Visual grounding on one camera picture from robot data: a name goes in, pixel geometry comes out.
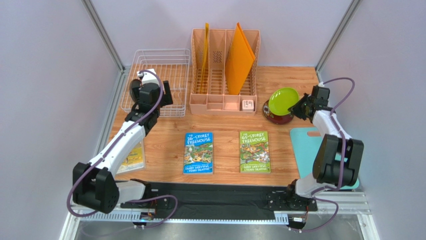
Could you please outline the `lime green plate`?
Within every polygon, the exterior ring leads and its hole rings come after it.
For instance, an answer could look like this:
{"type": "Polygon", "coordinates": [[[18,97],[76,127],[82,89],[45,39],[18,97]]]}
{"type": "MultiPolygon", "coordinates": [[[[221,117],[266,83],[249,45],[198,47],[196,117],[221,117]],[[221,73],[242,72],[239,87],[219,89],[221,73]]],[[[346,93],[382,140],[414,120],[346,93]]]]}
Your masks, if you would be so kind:
{"type": "Polygon", "coordinates": [[[268,101],[268,107],[272,114],[285,116],[291,113],[290,108],[299,101],[299,93],[291,87],[283,87],[276,90],[268,101]]]}

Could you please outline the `red floral plate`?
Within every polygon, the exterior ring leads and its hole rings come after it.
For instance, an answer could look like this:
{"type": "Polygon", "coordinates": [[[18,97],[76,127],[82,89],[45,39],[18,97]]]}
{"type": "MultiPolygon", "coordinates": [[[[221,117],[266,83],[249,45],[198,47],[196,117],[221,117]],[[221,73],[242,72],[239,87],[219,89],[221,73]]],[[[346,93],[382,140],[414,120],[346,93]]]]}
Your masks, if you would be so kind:
{"type": "Polygon", "coordinates": [[[262,115],[265,117],[266,120],[276,125],[288,124],[294,118],[291,113],[287,115],[275,115],[274,113],[272,113],[269,108],[269,100],[267,100],[262,106],[262,115]]]}

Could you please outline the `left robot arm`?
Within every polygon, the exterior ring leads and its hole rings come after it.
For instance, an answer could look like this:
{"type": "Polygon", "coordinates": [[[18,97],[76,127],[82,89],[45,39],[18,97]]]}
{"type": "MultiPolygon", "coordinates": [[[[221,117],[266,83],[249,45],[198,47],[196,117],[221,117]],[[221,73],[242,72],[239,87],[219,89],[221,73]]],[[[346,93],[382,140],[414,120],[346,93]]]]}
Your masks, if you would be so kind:
{"type": "Polygon", "coordinates": [[[116,205],[143,198],[147,183],[138,179],[116,182],[115,176],[133,148],[157,124],[161,107],[171,105],[173,98],[168,81],[143,83],[138,91],[131,112],[113,140],[88,163],[79,162],[73,168],[67,196],[69,211],[74,202],[94,213],[109,214],[116,205]]]}

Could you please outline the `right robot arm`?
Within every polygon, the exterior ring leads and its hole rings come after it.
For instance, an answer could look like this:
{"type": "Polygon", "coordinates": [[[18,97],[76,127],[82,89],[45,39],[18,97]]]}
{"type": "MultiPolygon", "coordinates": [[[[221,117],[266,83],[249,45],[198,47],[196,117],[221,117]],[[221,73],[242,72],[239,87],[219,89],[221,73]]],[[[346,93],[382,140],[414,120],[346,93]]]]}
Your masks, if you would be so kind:
{"type": "Polygon", "coordinates": [[[312,171],[295,179],[285,191],[267,195],[272,211],[303,211],[315,201],[317,193],[354,186],[364,152],[364,143],[347,134],[337,120],[333,108],[328,106],[328,94],[304,94],[290,108],[290,112],[303,120],[309,119],[322,137],[312,171]]]}

